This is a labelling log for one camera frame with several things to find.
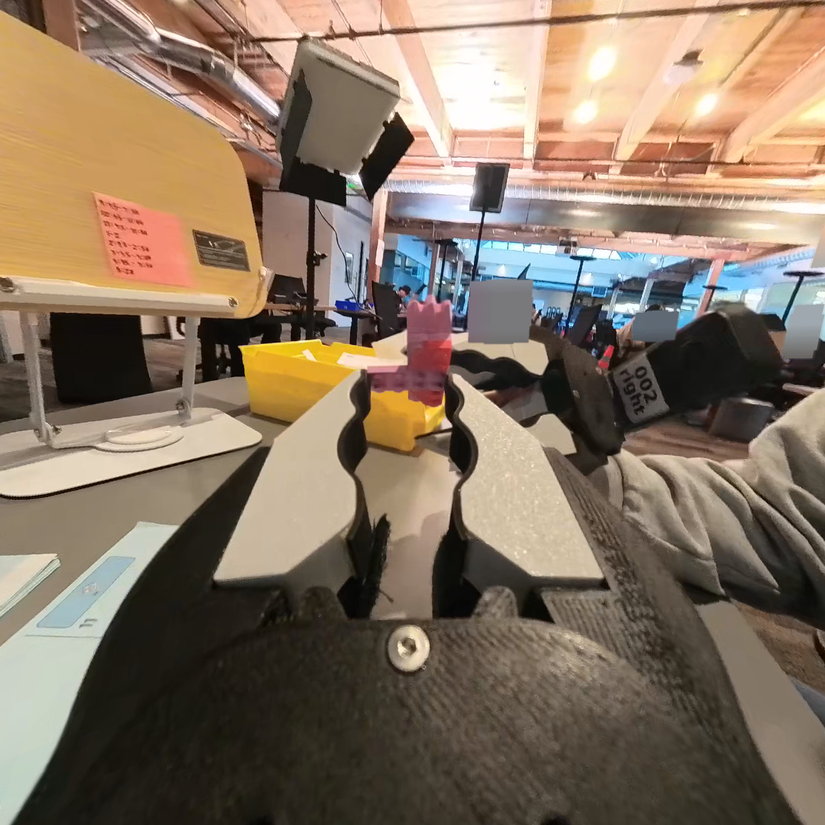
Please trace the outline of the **wooden top white stand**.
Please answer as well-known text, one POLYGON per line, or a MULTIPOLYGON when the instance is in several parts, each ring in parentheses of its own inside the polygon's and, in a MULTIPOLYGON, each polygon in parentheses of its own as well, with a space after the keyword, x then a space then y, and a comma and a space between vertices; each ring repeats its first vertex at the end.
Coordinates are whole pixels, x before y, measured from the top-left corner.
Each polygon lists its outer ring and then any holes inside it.
POLYGON ((20 317, 30 429, 2 435, 1 494, 43 498, 259 445, 194 400, 198 324, 263 308, 272 272, 238 155, 212 127, 2 13, 2 310, 20 317), (93 193, 180 219, 189 289, 113 276, 93 193), (201 266, 191 231, 246 243, 251 272, 201 266), (169 412, 54 426, 37 341, 45 313, 183 316, 181 396, 169 412))

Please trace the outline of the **pink brick assembly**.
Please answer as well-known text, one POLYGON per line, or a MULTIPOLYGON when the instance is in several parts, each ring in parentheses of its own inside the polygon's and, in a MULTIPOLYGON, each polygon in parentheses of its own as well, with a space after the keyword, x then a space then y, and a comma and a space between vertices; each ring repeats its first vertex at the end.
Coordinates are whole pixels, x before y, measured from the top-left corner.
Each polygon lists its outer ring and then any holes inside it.
POLYGON ((410 401, 439 407, 452 352, 452 308, 433 296, 407 307, 407 363, 369 366, 373 393, 406 393, 410 401))

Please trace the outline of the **studio light on black stand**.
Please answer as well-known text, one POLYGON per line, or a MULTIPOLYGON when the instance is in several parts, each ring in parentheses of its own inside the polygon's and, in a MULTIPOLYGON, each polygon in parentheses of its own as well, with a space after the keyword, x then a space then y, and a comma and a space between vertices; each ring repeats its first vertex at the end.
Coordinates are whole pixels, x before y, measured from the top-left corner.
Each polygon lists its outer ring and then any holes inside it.
POLYGON ((299 317, 315 339, 317 202, 345 207, 347 177, 358 177, 369 201, 412 146, 397 113, 398 81, 305 36, 298 41, 281 108, 276 146, 279 190, 308 201, 305 294, 299 317))

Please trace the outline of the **open pale blue instruction booklet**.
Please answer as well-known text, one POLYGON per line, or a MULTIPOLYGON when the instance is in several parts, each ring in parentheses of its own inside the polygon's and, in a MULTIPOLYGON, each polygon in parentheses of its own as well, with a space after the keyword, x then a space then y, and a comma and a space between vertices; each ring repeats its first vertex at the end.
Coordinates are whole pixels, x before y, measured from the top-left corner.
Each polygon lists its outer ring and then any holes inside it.
POLYGON ((44 773, 102 637, 177 529, 139 522, 2 645, 2 824, 44 773))

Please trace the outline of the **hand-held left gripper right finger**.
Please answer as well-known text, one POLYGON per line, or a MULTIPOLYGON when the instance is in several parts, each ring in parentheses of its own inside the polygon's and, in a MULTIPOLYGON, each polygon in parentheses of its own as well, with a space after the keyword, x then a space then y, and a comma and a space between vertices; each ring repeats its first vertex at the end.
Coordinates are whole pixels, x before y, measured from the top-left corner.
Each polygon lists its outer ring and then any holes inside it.
POLYGON ((447 378, 446 414, 462 578, 480 593, 599 588, 604 574, 537 438, 461 376, 447 378))

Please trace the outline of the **black label plate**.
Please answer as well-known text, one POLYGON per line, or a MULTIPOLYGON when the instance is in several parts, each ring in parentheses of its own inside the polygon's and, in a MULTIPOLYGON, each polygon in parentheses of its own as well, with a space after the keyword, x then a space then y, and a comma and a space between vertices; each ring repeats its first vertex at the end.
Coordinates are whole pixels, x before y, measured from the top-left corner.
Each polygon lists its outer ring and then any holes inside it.
POLYGON ((191 235, 201 266, 251 272, 247 246, 242 240, 197 229, 193 229, 191 235))

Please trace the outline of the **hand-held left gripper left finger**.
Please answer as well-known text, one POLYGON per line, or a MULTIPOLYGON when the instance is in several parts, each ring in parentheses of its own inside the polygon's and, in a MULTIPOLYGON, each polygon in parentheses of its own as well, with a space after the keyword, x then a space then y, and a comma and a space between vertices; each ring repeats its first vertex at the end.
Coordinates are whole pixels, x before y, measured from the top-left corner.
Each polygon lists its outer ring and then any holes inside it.
POLYGON ((369 380, 354 371, 273 440, 215 584, 340 590, 366 576, 369 514, 356 469, 368 413, 369 380))

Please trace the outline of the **person's right forearm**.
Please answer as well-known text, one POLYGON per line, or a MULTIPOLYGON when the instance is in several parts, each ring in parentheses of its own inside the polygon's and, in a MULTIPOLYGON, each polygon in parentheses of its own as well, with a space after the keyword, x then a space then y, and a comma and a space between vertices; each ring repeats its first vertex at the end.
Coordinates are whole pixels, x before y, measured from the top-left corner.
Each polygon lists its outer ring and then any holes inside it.
POLYGON ((823 389, 769 425, 746 459, 622 450, 588 479, 682 583, 823 629, 823 389))

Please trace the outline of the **pink sticky note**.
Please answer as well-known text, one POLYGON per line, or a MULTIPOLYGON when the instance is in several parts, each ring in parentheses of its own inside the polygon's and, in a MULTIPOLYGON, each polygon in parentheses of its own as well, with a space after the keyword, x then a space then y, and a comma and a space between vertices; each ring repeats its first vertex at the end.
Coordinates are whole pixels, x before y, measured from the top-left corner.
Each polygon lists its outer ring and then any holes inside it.
POLYGON ((99 192, 93 193, 113 276, 176 289, 193 287, 180 219, 99 192))

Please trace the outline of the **white printed paper sheet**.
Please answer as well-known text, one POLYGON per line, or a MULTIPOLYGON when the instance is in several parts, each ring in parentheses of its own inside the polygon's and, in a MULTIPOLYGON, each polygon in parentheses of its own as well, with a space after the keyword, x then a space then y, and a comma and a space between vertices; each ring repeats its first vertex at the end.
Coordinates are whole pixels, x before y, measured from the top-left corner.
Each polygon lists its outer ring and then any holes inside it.
POLYGON ((368 369, 371 367, 379 366, 379 360, 377 360, 374 357, 364 356, 361 354, 350 352, 337 353, 333 352, 330 347, 327 347, 322 351, 315 351, 310 350, 309 348, 304 348, 304 350, 300 351, 297 355, 294 355, 293 358, 308 362, 325 364, 328 366, 337 365, 353 370, 368 369))

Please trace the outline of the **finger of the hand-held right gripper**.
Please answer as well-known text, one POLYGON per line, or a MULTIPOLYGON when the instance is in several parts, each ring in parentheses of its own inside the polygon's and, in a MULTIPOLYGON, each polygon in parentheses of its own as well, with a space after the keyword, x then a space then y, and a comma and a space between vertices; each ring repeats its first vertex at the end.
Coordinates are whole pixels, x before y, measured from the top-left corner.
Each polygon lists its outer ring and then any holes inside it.
POLYGON ((449 375, 471 387, 528 387, 549 363, 545 346, 536 341, 485 344, 469 342, 468 333, 403 332, 374 342, 376 358, 390 365, 373 367, 373 386, 411 387, 408 351, 421 347, 428 356, 450 355, 449 375))
POLYGON ((545 449, 572 456, 577 447, 571 431, 549 411, 539 380, 525 386, 486 388, 483 395, 535 437, 545 449))

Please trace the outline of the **shallow yellow plastic bin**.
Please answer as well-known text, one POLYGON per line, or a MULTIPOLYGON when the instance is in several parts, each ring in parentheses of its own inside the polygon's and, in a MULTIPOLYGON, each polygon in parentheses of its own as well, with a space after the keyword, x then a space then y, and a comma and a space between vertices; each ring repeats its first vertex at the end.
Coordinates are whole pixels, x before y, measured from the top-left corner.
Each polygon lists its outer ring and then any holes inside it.
MULTIPOLYGON (((293 358, 304 348, 350 352, 374 357, 367 347, 321 340, 250 344, 240 348, 252 413, 292 423, 339 385, 354 370, 293 358)), ((378 359, 381 366, 388 359, 378 359)), ((373 393, 364 427, 372 445, 409 453, 416 439, 438 430, 446 419, 444 406, 426 407, 407 394, 373 393)))

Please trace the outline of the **black panel on stand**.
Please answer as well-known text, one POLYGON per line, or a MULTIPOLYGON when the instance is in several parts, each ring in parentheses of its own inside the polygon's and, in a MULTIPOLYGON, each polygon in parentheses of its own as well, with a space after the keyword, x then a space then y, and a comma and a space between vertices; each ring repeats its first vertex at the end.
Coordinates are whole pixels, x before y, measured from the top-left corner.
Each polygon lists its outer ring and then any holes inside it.
POLYGON ((507 190, 510 172, 508 162, 480 162, 475 167, 469 211, 480 214, 477 229, 476 248, 471 271, 471 282, 478 277, 480 248, 483 230, 488 214, 499 214, 507 190))

